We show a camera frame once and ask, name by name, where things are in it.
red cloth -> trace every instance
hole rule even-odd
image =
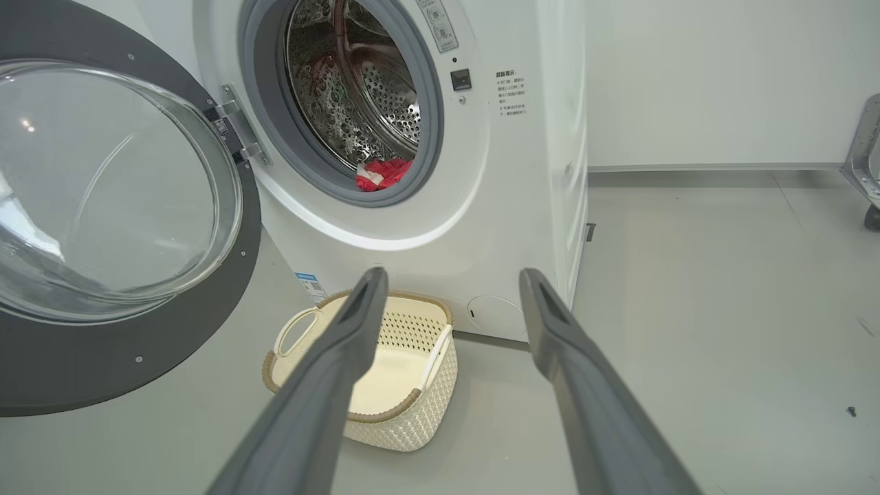
[[[390,188],[403,178],[411,165],[413,165],[412,160],[390,159],[388,161],[376,160],[367,165],[359,166],[357,168],[357,187],[367,192]]]

barcode label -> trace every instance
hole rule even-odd
[[[312,299],[313,303],[318,304],[326,299],[327,293],[324,291],[324,287],[321,286],[317,277],[308,273],[297,273],[297,278],[303,283],[303,287],[305,288],[305,291],[309,293],[309,297]]]

sticker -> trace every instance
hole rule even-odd
[[[303,287],[305,287],[305,291],[309,293],[309,297],[312,298],[313,303],[318,304],[326,299],[327,293],[324,292],[324,287],[321,287],[320,282],[318,282],[318,279],[314,275],[297,273],[297,278],[303,283]]]
[[[428,21],[431,32],[434,34],[434,42],[440,53],[458,48],[458,39],[452,30],[452,23],[446,17],[446,9],[440,0],[415,0],[422,9],[422,15]]]
[[[214,121],[214,127],[216,127],[217,132],[220,133],[220,136],[229,132],[229,127],[226,126],[226,121],[223,119],[217,119]]]
[[[495,73],[498,89],[498,114],[502,117],[525,115],[525,78],[515,70]]]

perforated basket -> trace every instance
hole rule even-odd
[[[342,307],[348,291],[295,315],[263,362],[263,382],[277,392]],[[290,329],[309,314],[314,321],[287,350]],[[376,357],[355,384],[344,435],[362,443],[411,452],[433,437],[458,377],[452,313],[440,300],[388,292]]]

warning label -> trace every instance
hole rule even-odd
[[[515,70],[499,70],[495,73],[498,89],[498,114],[503,117],[525,115],[525,78]]]
[[[419,8],[422,9],[422,15],[431,26],[431,32],[434,34],[434,42],[437,44],[437,50],[440,53],[458,48],[458,38],[455,37],[455,31],[452,30],[452,23],[446,17],[446,9],[440,0],[416,0]]]

